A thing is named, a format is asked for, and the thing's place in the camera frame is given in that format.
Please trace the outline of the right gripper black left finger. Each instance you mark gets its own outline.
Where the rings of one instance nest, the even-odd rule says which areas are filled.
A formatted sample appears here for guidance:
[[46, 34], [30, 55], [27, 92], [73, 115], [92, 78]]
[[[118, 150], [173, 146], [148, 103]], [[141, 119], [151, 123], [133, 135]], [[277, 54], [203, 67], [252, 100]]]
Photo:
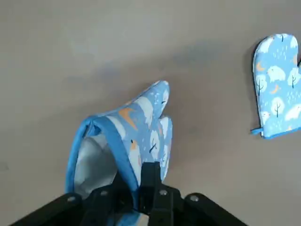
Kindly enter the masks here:
[[94, 189], [87, 198], [66, 193], [12, 223], [13, 226], [113, 226], [115, 214], [132, 210], [132, 193], [117, 174], [109, 185]]

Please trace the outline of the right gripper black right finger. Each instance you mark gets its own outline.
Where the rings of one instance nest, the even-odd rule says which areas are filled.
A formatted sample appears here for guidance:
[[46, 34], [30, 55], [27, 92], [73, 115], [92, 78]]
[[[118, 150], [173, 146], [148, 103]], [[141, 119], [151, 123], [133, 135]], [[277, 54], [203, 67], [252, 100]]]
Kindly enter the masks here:
[[243, 222], [201, 193], [184, 198], [164, 185], [159, 162], [142, 164], [138, 210], [149, 216], [149, 226], [241, 226]]

